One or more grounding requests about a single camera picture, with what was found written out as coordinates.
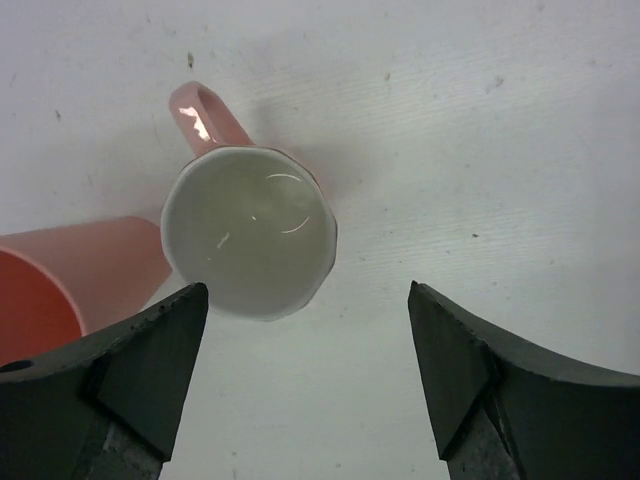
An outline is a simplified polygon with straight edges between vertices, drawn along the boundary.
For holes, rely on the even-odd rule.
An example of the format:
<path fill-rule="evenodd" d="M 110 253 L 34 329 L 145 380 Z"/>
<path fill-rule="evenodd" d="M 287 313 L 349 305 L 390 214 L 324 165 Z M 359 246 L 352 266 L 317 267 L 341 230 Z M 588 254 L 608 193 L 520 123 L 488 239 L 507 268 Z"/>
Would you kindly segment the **pink ceramic mug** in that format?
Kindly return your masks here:
<path fill-rule="evenodd" d="M 306 306 L 336 260 L 338 227 L 316 179 L 286 153 L 256 145 L 205 85 L 170 96 L 195 158 L 163 205 L 165 257 L 201 282 L 217 312 L 273 321 Z"/>

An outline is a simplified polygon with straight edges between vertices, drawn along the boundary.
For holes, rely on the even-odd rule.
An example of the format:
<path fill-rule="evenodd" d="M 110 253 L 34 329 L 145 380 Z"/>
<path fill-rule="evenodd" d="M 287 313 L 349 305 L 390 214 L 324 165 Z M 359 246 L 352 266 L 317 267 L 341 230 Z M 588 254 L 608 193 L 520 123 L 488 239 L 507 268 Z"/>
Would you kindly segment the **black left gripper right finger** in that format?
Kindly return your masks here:
<path fill-rule="evenodd" d="M 638 376 L 538 346 L 426 284 L 408 310 L 450 478 L 638 478 Z"/>

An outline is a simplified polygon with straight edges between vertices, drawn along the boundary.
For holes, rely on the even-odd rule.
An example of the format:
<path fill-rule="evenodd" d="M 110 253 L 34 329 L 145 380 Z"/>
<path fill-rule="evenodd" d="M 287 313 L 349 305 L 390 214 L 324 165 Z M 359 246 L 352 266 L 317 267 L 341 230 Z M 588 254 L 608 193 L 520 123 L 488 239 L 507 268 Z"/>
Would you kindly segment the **pink plastic tumbler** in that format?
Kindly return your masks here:
<path fill-rule="evenodd" d="M 138 313 L 171 273 L 138 217 L 1 238 L 1 362 L 36 356 Z"/>

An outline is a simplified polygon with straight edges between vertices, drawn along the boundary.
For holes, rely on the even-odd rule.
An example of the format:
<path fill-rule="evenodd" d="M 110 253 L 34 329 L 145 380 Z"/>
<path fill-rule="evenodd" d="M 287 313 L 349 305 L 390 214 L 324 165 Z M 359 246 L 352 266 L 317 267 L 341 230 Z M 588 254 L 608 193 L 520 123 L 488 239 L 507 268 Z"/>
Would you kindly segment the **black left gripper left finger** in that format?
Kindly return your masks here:
<path fill-rule="evenodd" d="M 1 368 L 4 479 L 157 479 L 174 450 L 208 313 L 191 284 Z"/>

